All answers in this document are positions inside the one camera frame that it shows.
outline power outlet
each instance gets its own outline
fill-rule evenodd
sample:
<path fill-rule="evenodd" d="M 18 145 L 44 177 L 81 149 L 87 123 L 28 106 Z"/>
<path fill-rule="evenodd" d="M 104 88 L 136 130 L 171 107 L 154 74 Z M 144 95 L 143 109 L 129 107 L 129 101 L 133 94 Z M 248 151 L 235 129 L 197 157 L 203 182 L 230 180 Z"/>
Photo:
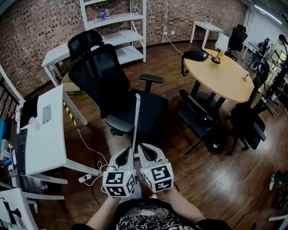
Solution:
<path fill-rule="evenodd" d="M 83 182 L 85 182 L 85 181 L 87 181 L 87 180 L 89 180 L 89 179 L 91 179 L 91 178 L 92 178 L 92 175 L 91 175 L 91 174 L 86 174 L 85 176 L 80 177 L 80 178 L 78 179 L 78 181 L 79 181 L 80 183 L 83 183 Z"/>

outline keyboard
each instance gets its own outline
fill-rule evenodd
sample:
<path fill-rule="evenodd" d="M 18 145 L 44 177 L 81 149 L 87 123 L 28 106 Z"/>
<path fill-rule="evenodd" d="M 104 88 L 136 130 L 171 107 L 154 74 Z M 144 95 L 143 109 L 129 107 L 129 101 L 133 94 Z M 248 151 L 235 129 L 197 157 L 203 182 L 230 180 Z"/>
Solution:
<path fill-rule="evenodd" d="M 26 149 L 27 128 L 21 129 L 18 139 L 17 151 L 17 172 L 18 175 L 25 175 L 25 149 Z"/>

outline black bag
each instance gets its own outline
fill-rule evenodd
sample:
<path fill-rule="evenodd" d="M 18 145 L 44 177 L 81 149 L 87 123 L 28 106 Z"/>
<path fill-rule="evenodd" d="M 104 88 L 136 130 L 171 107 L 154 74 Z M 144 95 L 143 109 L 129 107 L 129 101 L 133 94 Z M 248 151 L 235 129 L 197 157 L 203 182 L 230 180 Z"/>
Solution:
<path fill-rule="evenodd" d="M 185 77 L 189 73 L 189 70 L 186 70 L 184 72 L 184 58 L 191 59 L 194 61 L 205 61 L 208 57 L 209 54 L 201 48 L 186 51 L 182 56 L 182 67 L 181 67 L 182 75 Z"/>

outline forearm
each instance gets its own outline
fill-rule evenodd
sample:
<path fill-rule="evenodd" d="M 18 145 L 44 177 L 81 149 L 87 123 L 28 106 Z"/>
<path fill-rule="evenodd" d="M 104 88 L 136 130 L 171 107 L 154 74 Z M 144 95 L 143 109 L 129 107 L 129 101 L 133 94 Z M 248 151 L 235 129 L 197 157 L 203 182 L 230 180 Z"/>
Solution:
<path fill-rule="evenodd" d="M 190 220 L 193 223 L 205 219 L 199 209 L 186 200 L 175 188 L 166 190 L 165 194 L 173 210 L 179 216 Z"/>
<path fill-rule="evenodd" d="M 106 230 L 110 226 L 118 207 L 120 198 L 108 197 L 102 207 L 88 221 L 87 225 L 94 230 Z"/>

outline bottle on shelf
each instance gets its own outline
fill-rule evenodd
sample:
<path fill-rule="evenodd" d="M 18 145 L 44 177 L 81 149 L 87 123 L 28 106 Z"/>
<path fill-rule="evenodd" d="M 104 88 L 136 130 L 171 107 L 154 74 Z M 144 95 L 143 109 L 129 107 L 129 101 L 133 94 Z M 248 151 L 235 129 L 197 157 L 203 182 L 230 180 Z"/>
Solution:
<path fill-rule="evenodd" d="M 134 3 L 133 11 L 134 11 L 134 14 L 135 14 L 135 15 L 138 14 L 138 6 L 137 6 L 137 3 Z"/>
<path fill-rule="evenodd" d="M 106 7 L 106 9 L 105 9 L 105 17 L 106 17 L 106 19 L 110 18 L 110 11 L 109 11 L 108 7 Z"/>
<path fill-rule="evenodd" d="M 100 17 L 101 17 L 101 21 L 105 21 L 105 13 L 104 13 L 104 11 L 101 9 L 100 10 Z"/>

